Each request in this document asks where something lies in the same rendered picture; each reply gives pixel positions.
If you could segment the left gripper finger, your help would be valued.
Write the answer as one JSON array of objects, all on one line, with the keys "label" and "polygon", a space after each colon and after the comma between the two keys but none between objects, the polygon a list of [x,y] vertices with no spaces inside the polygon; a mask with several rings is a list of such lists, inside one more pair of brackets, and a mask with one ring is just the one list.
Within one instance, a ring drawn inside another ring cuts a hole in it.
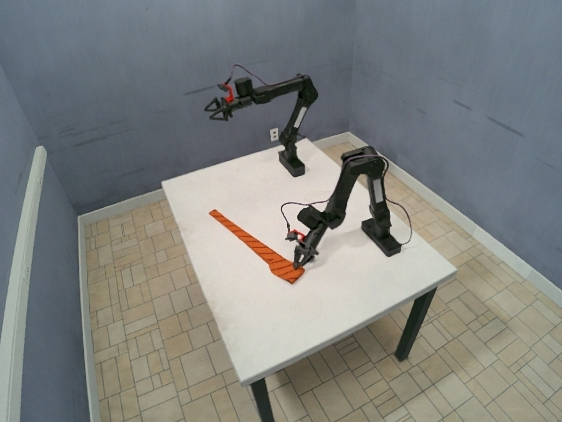
[{"label": "left gripper finger", "polygon": [[[301,256],[302,256],[302,254],[298,253],[297,262],[296,262],[297,264],[299,263]],[[313,256],[311,256],[309,259],[307,259],[301,266],[303,267],[304,265],[306,265],[307,263],[309,263],[312,260],[314,260]]]},{"label": "left gripper finger", "polygon": [[[298,253],[304,255],[304,257],[302,258],[302,260],[296,265],[297,262],[297,256]],[[294,249],[294,262],[293,262],[293,268],[297,269],[301,264],[303,264],[311,255],[308,254],[307,252],[303,251],[302,249],[298,248],[295,246]]]}]

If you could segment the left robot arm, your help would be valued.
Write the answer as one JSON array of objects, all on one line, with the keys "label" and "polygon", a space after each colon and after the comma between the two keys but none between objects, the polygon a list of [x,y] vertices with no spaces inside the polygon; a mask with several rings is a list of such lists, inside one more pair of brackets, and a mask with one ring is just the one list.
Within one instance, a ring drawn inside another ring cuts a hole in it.
[{"label": "left robot arm", "polygon": [[[355,154],[355,155],[354,155]],[[352,155],[352,156],[351,156]],[[366,157],[350,160],[349,163],[342,165],[350,158],[377,155],[374,157]],[[348,157],[349,156],[349,157]],[[344,222],[347,215],[347,204],[354,188],[354,185],[360,176],[365,174],[367,187],[370,198],[369,212],[372,218],[361,222],[361,225],[371,234],[371,236],[382,246],[387,253],[392,253],[402,248],[402,245],[390,233],[391,215],[385,199],[383,185],[383,171],[385,171],[385,162],[379,157],[379,154],[372,146],[364,146],[341,155],[341,176],[337,184],[336,190],[332,198],[327,202],[324,211],[317,210],[314,206],[309,205],[303,208],[297,215],[297,220],[308,227],[321,237],[324,236],[328,227],[331,230],[338,228],[342,221]],[[349,172],[349,173],[348,173]],[[377,175],[377,176],[372,176]],[[317,225],[317,226],[316,226]],[[382,229],[381,228],[385,228]],[[393,241],[394,242],[393,242]]]}]

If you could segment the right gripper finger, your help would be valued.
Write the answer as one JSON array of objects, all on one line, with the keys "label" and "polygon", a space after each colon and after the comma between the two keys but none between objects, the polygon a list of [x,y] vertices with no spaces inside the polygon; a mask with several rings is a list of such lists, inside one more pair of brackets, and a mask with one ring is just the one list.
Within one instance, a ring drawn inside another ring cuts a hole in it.
[{"label": "right gripper finger", "polygon": [[[215,115],[217,115],[218,113],[222,112],[223,113],[223,118],[220,117],[214,117]],[[226,112],[226,108],[225,106],[222,106],[220,109],[218,109],[216,112],[214,112],[212,115],[209,116],[210,120],[221,120],[221,121],[229,121],[228,120],[228,116],[227,116],[227,112]]]},{"label": "right gripper finger", "polygon": [[[215,108],[215,109],[208,109],[213,103],[216,104],[216,107],[217,107],[217,108]],[[218,99],[217,99],[217,97],[215,97],[215,98],[204,108],[204,111],[205,111],[205,112],[215,112],[215,111],[218,110],[219,108],[220,108],[220,105],[219,105]]]}]

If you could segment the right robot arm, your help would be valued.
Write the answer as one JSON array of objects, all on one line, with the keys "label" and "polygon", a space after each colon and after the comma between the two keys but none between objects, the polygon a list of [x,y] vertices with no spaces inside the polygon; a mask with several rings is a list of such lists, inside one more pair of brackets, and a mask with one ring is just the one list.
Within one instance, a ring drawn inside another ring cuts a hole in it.
[{"label": "right robot arm", "polygon": [[296,137],[308,108],[311,103],[314,103],[314,101],[318,98],[318,91],[311,80],[307,77],[299,77],[300,75],[302,74],[298,73],[296,74],[296,77],[298,78],[294,77],[294,79],[288,81],[271,86],[260,86],[255,89],[253,89],[252,81],[248,77],[239,78],[234,81],[237,95],[241,95],[238,96],[240,100],[238,103],[241,104],[242,109],[252,105],[251,97],[252,101],[258,105],[271,102],[271,100],[276,97],[298,91],[298,98],[293,113],[287,126],[284,131],[281,132],[279,137],[279,142],[285,147],[285,150],[278,151],[278,154],[293,170],[305,167],[305,164],[297,156],[298,148],[295,145],[297,141]]}]

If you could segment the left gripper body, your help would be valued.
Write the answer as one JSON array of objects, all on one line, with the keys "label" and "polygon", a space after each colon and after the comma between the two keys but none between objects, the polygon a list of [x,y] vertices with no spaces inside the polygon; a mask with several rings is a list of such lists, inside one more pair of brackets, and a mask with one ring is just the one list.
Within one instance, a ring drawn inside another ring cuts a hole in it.
[{"label": "left gripper body", "polygon": [[318,244],[320,243],[322,237],[318,234],[314,235],[315,232],[309,230],[309,232],[307,233],[307,235],[305,236],[304,234],[300,233],[299,231],[297,231],[296,229],[294,229],[293,231],[289,231],[288,233],[291,232],[296,232],[298,235],[301,235],[301,239],[297,239],[296,242],[299,243],[299,245],[296,245],[296,247],[302,249],[303,251],[307,252],[308,254],[310,254],[311,256],[315,255],[319,255],[319,252],[316,251],[315,249],[317,248]]}]

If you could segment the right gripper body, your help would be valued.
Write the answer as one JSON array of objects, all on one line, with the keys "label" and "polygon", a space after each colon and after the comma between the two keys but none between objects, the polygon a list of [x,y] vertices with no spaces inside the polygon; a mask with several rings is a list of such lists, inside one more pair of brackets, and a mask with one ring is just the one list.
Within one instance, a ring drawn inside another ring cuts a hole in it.
[{"label": "right gripper body", "polygon": [[220,104],[220,101],[218,101],[218,102],[219,102],[220,107],[221,107],[221,105],[225,106],[227,116],[230,116],[230,118],[231,118],[231,117],[233,117],[232,112],[241,109],[241,104],[238,103],[238,102],[240,102],[238,97],[233,98],[232,88],[230,86],[227,86],[225,83],[223,83],[223,85],[225,85],[227,88],[229,88],[230,97],[225,97],[225,98],[221,97],[221,100],[222,100],[221,104]]}]

